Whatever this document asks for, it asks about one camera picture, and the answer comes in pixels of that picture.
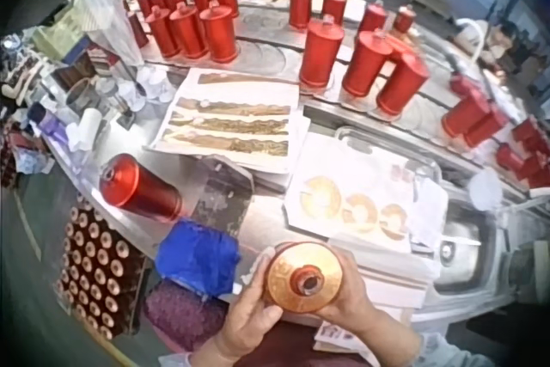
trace green floor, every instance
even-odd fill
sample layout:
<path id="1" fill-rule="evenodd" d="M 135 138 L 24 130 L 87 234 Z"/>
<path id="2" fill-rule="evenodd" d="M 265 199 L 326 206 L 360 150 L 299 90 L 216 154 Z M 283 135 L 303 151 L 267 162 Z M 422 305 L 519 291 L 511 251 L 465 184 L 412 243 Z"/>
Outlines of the green floor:
<path id="1" fill-rule="evenodd" d="M 3 358 L 9 354 L 10 365 L 17 366 L 120 365 L 67 315 L 52 289 L 76 190 L 56 166 L 49 175 L 23 177 L 17 195 L 22 215 L 13 193 L 3 191 L 0 201 Z M 139 366 L 156 366 L 157 358 L 168 353 L 143 317 L 137 335 L 119 336 L 113 343 Z"/>

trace person's right hand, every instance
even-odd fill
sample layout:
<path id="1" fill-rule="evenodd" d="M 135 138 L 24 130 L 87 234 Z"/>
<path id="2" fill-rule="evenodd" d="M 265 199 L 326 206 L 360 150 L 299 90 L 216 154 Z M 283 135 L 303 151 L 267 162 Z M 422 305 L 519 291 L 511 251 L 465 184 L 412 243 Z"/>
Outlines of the person's right hand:
<path id="1" fill-rule="evenodd" d="M 339 248 L 334 248 L 333 251 L 342 265 L 342 286 L 336 300 L 316 314 L 323 320 L 358 335 L 374 325 L 379 312 L 367 297 L 364 281 L 353 255 Z"/>

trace worker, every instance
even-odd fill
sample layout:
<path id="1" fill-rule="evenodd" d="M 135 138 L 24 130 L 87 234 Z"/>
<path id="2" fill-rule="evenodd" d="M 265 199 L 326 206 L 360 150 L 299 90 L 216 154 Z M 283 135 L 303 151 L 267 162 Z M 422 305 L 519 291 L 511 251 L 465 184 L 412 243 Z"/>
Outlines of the worker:
<path id="1" fill-rule="evenodd" d="M 337 299 L 316 314 L 323 320 L 355 334 L 386 367 L 492 367 L 488 358 L 472 355 L 448 344 L 439 334 L 415 333 L 390 315 L 376 309 L 367 297 L 363 278 L 350 253 L 337 250 L 344 272 Z M 262 257 L 251 284 L 229 307 L 222 330 L 193 354 L 160 358 L 170 367 L 229 367 L 260 345 L 264 335 L 283 315 L 267 305 L 264 278 L 269 257 Z"/>
<path id="2" fill-rule="evenodd" d="M 512 48 L 516 38 L 517 26 L 511 21 L 505 21 L 500 25 L 492 26 L 488 21 L 476 21 L 480 26 L 483 38 L 472 25 L 467 25 L 454 37 L 454 43 L 464 52 L 473 55 L 480 41 L 484 41 L 484 47 L 480 54 L 480 62 L 494 72 L 499 70 L 498 60 L 504 56 L 507 50 Z"/>

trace hand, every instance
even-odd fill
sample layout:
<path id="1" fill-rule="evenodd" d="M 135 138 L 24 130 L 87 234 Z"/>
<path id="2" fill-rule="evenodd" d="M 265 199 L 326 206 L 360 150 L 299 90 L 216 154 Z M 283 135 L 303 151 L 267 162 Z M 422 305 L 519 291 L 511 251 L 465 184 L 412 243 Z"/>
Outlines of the hand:
<path id="1" fill-rule="evenodd" d="M 261 299 L 268 265 L 264 256 L 250 285 L 229 307 L 222 331 L 214 338 L 220 354 L 229 360 L 236 361 L 252 352 L 283 315 L 280 307 L 266 306 Z"/>
<path id="2" fill-rule="evenodd" d="M 336 300 L 316 314 L 325 321 L 359 335 L 376 323 L 379 311 L 367 297 L 364 281 L 353 255 L 339 248 L 334 248 L 333 251 L 344 272 L 342 286 Z"/>

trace person's left hand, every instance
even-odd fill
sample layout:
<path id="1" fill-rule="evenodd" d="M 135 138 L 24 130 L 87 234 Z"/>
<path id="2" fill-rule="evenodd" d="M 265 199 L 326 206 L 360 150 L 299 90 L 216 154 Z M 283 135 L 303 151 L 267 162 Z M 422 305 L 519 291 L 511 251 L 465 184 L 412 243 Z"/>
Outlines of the person's left hand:
<path id="1" fill-rule="evenodd" d="M 262 257 L 252 282 L 231 304 L 222 330 L 214 337 L 220 353 L 228 359 L 236 361 L 252 352 L 283 315 L 279 306 L 266 306 L 262 301 L 268 266 L 268 257 Z"/>

